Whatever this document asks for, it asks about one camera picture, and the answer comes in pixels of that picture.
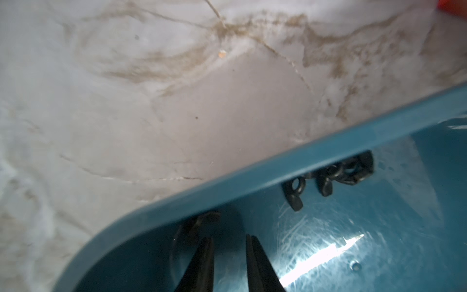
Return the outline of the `teal plastic storage box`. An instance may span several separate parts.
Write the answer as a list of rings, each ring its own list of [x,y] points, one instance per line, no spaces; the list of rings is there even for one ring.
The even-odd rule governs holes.
[[[375,171],[295,212],[282,184],[373,153]],[[214,241],[213,292],[249,292],[246,235],[286,292],[467,289],[467,86],[448,90],[138,209],[97,234],[56,292],[174,292]]]

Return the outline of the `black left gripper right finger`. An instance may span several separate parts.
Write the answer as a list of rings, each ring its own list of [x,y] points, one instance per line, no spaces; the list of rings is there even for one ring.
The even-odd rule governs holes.
[[[246,262],[250,292],[286,292],[256,236],[246,235]]]

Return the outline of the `pile of black wing nuts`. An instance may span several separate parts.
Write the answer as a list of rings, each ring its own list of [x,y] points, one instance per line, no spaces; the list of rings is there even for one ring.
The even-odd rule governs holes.
[[[298,212],[304,206],[300,196],[304,193],[308,180],[315,180],[319,193],[323,197],[329,197],[333,194],[334,182],[354,186],[372,176],[374,171],[373,153],[367,150],[288,180],[282,184],[282,190],[292,210]]]

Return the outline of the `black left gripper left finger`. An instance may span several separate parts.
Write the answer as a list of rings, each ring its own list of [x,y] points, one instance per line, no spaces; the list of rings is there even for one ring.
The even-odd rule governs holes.
[[[214,290],[214,241],[202,239],[175,292],[213,292]]]

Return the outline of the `red block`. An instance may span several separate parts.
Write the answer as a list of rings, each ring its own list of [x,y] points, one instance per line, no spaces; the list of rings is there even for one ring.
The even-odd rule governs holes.
[[[467,18],[467,0],[439,0],[437,8],[457,17]]]

